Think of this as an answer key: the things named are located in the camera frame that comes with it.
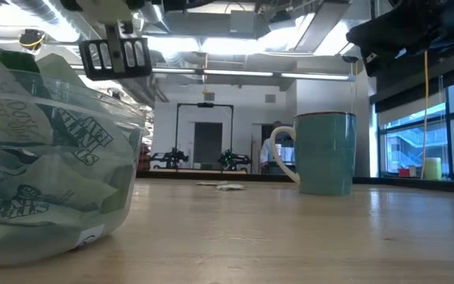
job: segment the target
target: table surface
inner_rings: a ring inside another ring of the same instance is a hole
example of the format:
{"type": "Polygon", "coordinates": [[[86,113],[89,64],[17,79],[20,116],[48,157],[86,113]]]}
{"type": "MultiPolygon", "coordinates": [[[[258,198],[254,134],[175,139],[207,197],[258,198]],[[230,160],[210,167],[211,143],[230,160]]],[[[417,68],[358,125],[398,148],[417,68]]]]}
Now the table surface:
{"type": "Polygon", "coordinates": [[[355,185],[306,196],[290,183],[138,180],[112,236],[0,268],[0,283],[453,283],[454,193],[355,185]]]}

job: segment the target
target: mug handle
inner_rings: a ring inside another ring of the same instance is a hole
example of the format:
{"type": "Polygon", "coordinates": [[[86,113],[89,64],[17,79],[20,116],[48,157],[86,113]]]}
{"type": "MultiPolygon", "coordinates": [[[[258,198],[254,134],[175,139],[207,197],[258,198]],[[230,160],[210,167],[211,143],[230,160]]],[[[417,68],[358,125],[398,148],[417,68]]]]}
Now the mug handle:
{"type": "Polygon", "coordinates": [[[290,134],[290,137],[296,141],[296,130],[293,127],[288,126],[280,126],[273,130],[271,133],[271,148],[273,149],[273,157],[276,160],[276,163],[280,168],[287,174],[293,181],[296,182],[297,185],[300,185],[300,177],[299,174],[292,172],[282,161],[280,156],[277,154],[276,151],[276,135],[281,132],[286,132],[290,134]]]}

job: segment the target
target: door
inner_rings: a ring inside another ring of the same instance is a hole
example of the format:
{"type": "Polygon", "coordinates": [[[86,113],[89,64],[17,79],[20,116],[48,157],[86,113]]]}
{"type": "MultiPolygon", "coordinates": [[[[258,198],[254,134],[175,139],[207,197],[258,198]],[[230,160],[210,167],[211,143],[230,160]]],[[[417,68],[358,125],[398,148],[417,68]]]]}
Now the door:
{"type": "Polygon", "coordinates": [[[219,168],[222,123],[196,122],[194,133],[194,163],[219,168]]]}

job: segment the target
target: ceiling light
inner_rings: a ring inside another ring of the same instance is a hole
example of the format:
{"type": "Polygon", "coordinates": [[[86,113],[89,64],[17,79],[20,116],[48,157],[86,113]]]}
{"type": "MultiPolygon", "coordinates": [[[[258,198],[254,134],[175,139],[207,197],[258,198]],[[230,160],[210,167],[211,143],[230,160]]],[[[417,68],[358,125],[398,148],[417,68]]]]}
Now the ceiling light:
{"type": "Polygon", "coordinates": [[[336,55],[348,44],[346,33],[348,27],[343,21],[340,21],[324,38],[322,43],[314,51],[314,55],[336,55]]]}
{"type": "Polygon", "coordinates": [[[348,43],[348,44],[346,45],[346,47],[344,47],[341,51],[339,51],[339,54],[340,54],[340,55],[344,55],[345,53],[347,53],[348,51],[350,51],[354,46],[355,46],[355,44],[353,44],[353,43],[348,43]]]}
{"type": "Polygon", "coordinates": [[[234,70],[204,70],[206,75],[234,75],[234,76],[253,76],[253,77],[271,77],[272,72],[252,72],[252,71],[234,71],[234,70]]]}
{"type": "Polygon", "coordinates": [[[194,74],[194,69],[181,69],[181,68],[153,68],[154,73],[162,74],[194,74]]]}
{"type": "Polygon", "coordinates": [[[148,48],[160,51],[163,56],[171,56],[177,52],[198,51],[199,44],[193,38],[150,36],[148,48]]]}
{"type": "Polygon", "coordinates": [[[249,55],[263,51],[255,39],[209,38],[202,51],[219,55],[249,55]]]}
{"type": "Polygon", "coordinates": [[[293,33],[292,37],[290,40],[287,42],[286,50],[294,50],[297,48],[297,45],[299,44],[300,40],[303,38],[304,33],[307,31],[307,28],[309,28],[309,25],[314,19],[315,13],[309,13],[306,16],[301,16],[296,18],[296,31],[293,33]]]}
{"type": "Polygon", "coordinates": [[[292,79],[350,80],[350,76],[346,76],[346,75],[325,75],[325,74],[282,73],[281,77],[292,78],[292,79]]]}

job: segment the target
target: teal mug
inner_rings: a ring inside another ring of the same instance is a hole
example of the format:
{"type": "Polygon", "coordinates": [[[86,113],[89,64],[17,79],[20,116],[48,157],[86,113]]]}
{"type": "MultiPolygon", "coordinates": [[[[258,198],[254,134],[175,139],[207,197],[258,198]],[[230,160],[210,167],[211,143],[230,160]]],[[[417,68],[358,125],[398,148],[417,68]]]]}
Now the teal mug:
{"type": "Polygon", "coordinates": [[[293,127],[271,133],[273,157],[280,168],[299,185],[301,193],[340,196],[352,192],[355,168],[356,116],[328,111],[300,114],[293,127]],[[296,173],[277,154],[276,136],[290,134],[294,141],[296,173]]]}

